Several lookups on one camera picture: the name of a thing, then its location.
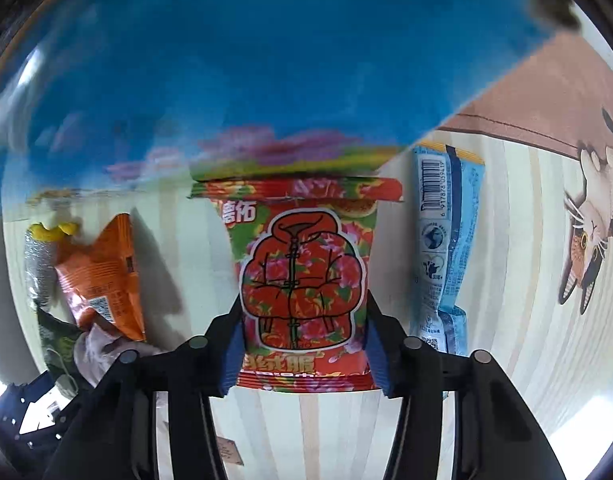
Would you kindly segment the lilac cloth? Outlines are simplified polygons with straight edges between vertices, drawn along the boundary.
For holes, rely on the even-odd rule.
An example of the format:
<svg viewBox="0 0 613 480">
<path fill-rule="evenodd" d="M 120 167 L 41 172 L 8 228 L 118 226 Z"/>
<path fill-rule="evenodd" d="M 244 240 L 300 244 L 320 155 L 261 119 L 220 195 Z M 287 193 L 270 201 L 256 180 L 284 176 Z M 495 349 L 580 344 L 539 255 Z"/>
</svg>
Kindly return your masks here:
<svg viewBox="0 0 613 480">
<path fill-rule="evenodd" d="M 96 387 L 114 361 L 128 350 L 135 350 L 139 356 L 156 356 L 162 352 L 146 342 L 128 339 L 114 328 L 108 332 L 104 326 L 94 323 L 75 341 L 73 357 L 82 377 Z"/>
</svg>

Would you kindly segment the orange snack packet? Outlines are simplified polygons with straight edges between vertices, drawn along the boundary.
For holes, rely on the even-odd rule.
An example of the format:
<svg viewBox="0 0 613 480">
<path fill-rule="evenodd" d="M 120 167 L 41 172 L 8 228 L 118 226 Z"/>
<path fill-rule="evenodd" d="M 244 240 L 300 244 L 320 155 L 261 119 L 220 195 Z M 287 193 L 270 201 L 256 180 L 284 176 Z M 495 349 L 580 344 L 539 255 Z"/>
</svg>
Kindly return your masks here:
<svg viewBox="0 0 613 480">
<path fill-rule="evenodd" d="M 128 339 L 146 339 L 128 214 L 117 214 L 90 246 L 72 246 L 56 272 L 79 328 L 88 330 L 96 318 L 103 318 Z"/>
</svg>

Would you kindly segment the red floral snack packet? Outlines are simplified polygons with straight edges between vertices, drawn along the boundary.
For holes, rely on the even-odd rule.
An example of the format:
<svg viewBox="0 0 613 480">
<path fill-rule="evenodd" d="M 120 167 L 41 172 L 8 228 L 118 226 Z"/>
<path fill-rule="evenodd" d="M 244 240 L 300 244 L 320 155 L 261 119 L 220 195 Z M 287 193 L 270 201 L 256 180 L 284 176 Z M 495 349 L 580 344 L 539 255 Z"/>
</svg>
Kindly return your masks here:
<svg viewBox="0 0 613 480">
<path fill-rule="evenodd" d="M 197 181 L 229 238 L 246 354 L 237 384 L 284 393 L 375 387 L 363 350 L 369 259 L 381 202 L 399 180 L 284 177 Z"/>
</svg>

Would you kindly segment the green snack packet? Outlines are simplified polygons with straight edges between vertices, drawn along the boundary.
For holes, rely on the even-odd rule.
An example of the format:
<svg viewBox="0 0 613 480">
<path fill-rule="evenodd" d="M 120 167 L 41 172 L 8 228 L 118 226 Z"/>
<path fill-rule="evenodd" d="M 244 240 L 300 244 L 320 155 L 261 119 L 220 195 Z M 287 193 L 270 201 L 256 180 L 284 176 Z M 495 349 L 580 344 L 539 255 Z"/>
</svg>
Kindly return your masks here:
<svg viewBox="0 0 613 480">
<path fill-rule="evenodd" d="M 38 334 L 44 363 L 55 386 L 67 399 L 92 388 L 79 372 L 74 347 L 82 332 L 79 327 L 55 318 L 43 309 L 36 310 Z"/>
</svg>

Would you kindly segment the silver yellow scrubbing sponge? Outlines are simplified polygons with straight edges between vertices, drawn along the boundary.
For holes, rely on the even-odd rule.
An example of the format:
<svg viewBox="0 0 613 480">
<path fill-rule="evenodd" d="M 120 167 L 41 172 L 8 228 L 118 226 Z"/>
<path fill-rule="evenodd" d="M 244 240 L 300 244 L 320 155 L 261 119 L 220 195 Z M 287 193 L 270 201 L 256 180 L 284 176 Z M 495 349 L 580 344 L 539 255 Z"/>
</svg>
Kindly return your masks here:
<svg viewBox="0 0 613 480">
<path fill-rule="evenodd" d="M 57 283 L 55 266 L 79 230 L 76 222 L 61 222 L 50 229 L 37 222 L 26 229 L 24 277 L 26 294 L 35 309 L 48 310 L 52 305 Z"/>
</svg>

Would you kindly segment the light blue snack packet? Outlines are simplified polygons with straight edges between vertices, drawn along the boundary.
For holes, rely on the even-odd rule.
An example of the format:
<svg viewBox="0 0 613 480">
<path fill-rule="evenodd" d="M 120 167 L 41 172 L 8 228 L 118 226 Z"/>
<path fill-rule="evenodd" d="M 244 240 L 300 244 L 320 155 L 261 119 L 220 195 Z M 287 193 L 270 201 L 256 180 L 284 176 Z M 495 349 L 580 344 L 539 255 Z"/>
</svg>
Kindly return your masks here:
<svg viewBox="0 0 613 480">
<path fill-rule="evenodd" d="M 413 314 L 411 333 L 441 352 L 468 353 L 466 312 L 457 297 L 477 229 L 483 160 L 441 143 L 421 143 L 413 170 Z"/>
</svg>

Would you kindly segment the open cardboard box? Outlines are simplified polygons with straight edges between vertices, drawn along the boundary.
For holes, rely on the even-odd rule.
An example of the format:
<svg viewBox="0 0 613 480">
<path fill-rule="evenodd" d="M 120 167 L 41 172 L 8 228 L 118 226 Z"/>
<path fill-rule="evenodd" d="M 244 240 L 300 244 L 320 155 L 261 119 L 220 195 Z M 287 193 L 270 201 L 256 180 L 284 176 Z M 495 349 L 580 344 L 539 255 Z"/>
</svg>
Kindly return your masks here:
<svg viewBox="0 0 613 480">
<path fill-rule="evenodd" d="M 0 211 L 378 167 L 569 17 L 567 0 L 32 0 L 0 38 Z"/>
</svg>

